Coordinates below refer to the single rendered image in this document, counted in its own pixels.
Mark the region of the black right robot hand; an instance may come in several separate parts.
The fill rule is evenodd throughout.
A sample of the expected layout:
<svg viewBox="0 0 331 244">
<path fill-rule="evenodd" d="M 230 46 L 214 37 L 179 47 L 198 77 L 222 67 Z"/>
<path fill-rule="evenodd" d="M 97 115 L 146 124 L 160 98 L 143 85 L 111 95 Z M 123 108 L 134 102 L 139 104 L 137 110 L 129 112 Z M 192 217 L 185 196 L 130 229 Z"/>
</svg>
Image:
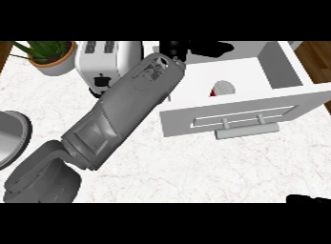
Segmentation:
<svg viewBox="0 0 331 244">
<path fill-rule="evenodd" d="M 307 195 L 290 194 L 285 197 L 285 202 L 287 203 L 327 203 L 327 204 L 331 204 L 331 199 L 322 198 L 322 197 L 310 198 Z"/>
</svg>

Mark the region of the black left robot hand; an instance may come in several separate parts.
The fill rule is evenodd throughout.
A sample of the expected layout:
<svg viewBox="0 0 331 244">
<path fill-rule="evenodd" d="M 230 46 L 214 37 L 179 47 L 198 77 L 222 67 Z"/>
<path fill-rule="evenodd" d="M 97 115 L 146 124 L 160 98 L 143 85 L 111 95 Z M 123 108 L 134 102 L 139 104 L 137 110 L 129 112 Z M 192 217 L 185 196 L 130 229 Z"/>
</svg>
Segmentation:
<svg viewBox="0 0 331 244">
<path fill-rule="evenodd" d="M 226 52 L 233 51 L 233 46 L 220 41 L 161 41 L 160 53 L 171 60 L 186 61 L 188 53 L 211 58 L 219 58 Z"/>
</svg>

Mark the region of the white open drawer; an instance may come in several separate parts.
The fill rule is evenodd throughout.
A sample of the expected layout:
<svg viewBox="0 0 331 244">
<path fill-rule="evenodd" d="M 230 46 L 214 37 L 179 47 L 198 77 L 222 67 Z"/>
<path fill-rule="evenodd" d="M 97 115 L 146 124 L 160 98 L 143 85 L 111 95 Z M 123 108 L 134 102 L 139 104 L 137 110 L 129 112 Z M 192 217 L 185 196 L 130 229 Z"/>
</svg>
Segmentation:
<svg viewBox="0 0 331 244">
<path fill-rule="evenodd" d="M 257 61 L 251 61 L 216 67 L 186 67 L 185 77 L 165 103 L 213 97 L 210 92 L 220 80 L 232 84 L 235 94 L 267 92 L 313 84 L 301 63 L 279 66 L 275 64 L 261 65 Z"/>
</svg>

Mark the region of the red can with pale end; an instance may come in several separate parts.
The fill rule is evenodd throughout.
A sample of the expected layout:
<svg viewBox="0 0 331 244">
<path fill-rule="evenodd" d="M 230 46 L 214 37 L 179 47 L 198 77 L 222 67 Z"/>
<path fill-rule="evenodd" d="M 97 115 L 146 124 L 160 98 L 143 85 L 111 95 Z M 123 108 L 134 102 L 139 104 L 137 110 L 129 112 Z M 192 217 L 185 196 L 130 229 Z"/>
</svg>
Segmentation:
<svg viewBox="0 0 331 244">
<path fill-rule="evenodd" d="M 219 95 L 228 95 L 228 94 L 235 94 L 235 88 L 228 81 L 220 80 L 216 82 L 216 84 L 213 86 L 210 95 L 219 96 Z"/>
</svg>

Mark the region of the white cabinet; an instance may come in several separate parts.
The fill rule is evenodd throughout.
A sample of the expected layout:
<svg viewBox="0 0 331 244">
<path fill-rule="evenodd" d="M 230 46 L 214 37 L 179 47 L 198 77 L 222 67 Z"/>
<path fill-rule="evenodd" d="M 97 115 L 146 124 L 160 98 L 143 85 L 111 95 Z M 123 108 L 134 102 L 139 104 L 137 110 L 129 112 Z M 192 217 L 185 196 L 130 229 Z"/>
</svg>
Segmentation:
<svg viewBox="0 0 331 244">
<path fill-rule="evenodd" d="M 257 61 L 261 65 L 300 64 L 293 47 L 287 41 L 223 41 L 233 50 L 219 57 L 192 54 L 186 55 L 186 67 L 216 67 L 229 63 L 244 64 Z"/>
</svg>

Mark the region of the white toaster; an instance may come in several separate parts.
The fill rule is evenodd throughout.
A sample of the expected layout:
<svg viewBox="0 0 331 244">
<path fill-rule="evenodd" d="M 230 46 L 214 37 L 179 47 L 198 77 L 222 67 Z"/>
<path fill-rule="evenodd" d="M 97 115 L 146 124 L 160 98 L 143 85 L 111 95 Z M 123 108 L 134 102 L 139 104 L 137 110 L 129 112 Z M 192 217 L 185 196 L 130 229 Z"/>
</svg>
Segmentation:
<svg viewBox="0 0 331 244">
<path fill-rule="evenodd" d="M 96 98 L 143 58 L 140 41 L 80 41 L 75 70 Z"/>
</svg>

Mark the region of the green plant in white pot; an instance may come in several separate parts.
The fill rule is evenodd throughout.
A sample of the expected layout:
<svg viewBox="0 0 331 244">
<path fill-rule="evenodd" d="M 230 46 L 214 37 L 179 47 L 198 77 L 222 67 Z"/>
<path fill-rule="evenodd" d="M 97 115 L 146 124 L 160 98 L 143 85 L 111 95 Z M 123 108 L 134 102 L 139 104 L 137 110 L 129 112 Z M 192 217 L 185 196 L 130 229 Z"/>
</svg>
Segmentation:
<svg viewBox="0 0 331 244">
<path fill-rule="evenodd" d="M 59 76 L 75 68 L 74 41 L 28 41 L 28 46 L 10 41 L 10 44 L 24 52 L 19 58 L 30 62 L 41 74 Z"/>
</svg>

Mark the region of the grey round pot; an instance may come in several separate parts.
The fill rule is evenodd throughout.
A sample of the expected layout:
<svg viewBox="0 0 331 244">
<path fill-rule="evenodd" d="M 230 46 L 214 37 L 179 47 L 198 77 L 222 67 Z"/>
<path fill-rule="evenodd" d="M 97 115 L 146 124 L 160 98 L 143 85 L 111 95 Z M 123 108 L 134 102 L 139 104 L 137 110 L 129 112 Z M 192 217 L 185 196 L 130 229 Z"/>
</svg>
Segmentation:
<svg viewBox="0 0 331 244">
<path fill-rule="evenodd" d="M 32 133 L 28 117 L 21 112 L 0 111 L 0 170 L 21 156 Z"/>
</svg>

